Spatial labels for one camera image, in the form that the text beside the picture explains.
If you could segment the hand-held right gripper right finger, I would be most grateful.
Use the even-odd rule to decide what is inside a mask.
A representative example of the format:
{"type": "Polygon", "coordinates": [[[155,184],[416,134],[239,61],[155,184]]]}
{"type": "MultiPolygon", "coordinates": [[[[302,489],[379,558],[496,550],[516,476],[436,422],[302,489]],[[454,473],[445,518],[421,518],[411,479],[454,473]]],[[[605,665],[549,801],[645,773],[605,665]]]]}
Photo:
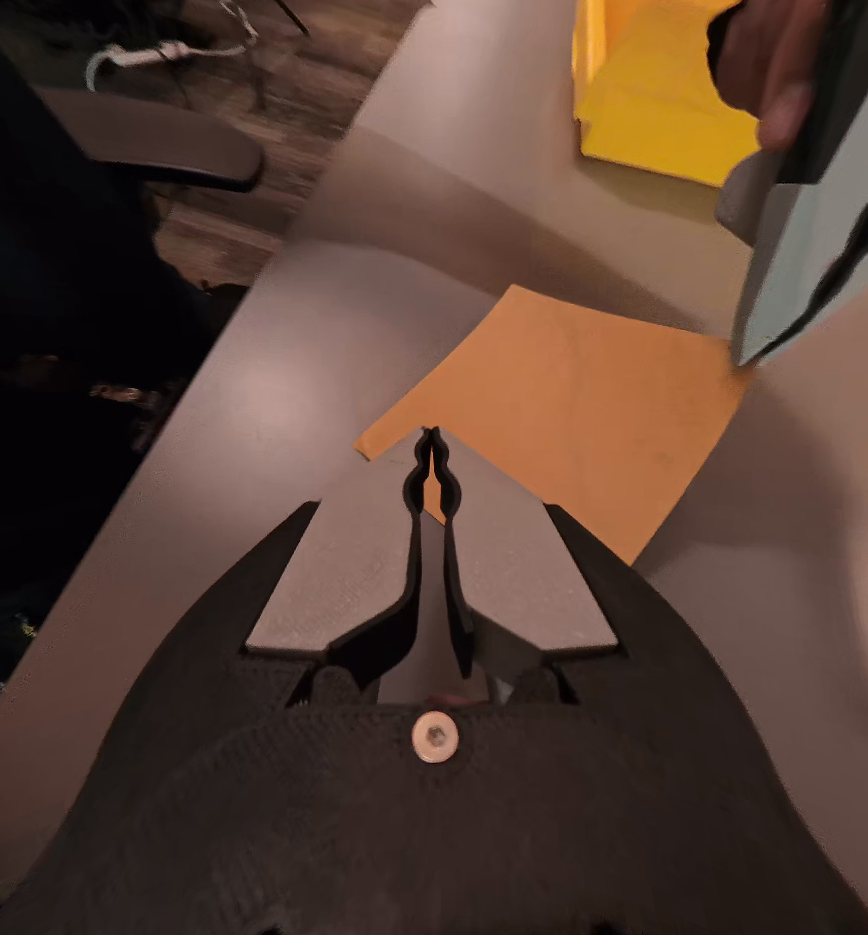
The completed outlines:
{"type": "Polygon", "coordinates": [[[613,651],[618,639],[548,506],[448,431],[433,428],[431,446],[462,676],[477,665],[516,680],[542,664],[613,651]]]}

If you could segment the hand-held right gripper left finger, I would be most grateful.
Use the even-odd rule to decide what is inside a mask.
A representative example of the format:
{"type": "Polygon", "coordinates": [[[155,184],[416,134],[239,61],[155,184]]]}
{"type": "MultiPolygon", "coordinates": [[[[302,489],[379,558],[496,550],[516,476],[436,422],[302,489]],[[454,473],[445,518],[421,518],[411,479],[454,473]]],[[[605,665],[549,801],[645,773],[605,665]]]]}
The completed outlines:
{"type": "Polygon", "coordinates": [[[413,646],[433,432],[411,431],[316,506],[246,648],[349,672],[360,688],[413,646]]]}

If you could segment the orange paper sheet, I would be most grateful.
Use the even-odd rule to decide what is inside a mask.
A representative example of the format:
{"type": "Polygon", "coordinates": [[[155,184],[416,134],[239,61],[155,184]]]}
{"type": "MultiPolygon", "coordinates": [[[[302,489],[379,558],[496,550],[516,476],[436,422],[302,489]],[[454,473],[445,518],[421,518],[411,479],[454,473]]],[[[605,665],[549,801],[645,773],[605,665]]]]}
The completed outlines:
{"type": "Polygon", "coordinates": [[[753,373],[723,338],[512,285],[353,447],[374,459],[411,429],[445,429],[632,565],[753,373]]]}

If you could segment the person's left hand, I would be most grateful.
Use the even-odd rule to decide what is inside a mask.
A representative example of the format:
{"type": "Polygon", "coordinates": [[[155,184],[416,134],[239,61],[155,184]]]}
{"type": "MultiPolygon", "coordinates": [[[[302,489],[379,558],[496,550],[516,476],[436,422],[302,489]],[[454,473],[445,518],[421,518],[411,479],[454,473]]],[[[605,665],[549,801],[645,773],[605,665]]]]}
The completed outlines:
{"type": "Polygon", "coordinates": [[[725,104],[757,121],[761,149],[793,146],[815,96],[830,1],[743,1],[707,28],[707,62],[725,104]]]}

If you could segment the yellow plastic bin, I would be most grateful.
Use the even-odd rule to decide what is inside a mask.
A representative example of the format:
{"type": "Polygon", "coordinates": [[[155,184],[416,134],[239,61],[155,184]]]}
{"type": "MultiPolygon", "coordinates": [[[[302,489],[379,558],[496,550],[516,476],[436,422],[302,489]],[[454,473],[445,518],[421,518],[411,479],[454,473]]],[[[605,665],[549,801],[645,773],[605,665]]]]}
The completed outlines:
{"type": "Polygon", "coordinates": [[[757,149],[756,121],[726,105],[708,68],[716,1],[579,1],[573,117],[586,157],[721,187],[757,149]]]}

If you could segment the person's dark clothed legs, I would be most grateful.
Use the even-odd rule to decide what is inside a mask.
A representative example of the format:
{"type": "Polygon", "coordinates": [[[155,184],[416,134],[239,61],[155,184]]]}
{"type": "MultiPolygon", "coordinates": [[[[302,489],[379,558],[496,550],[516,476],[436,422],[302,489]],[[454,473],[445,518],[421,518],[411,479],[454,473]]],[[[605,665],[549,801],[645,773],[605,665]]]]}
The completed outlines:
{"type": "Polygon", "coordinates": [[[0,49],[0,694],[248,291],[147,220],[0,49]]]}

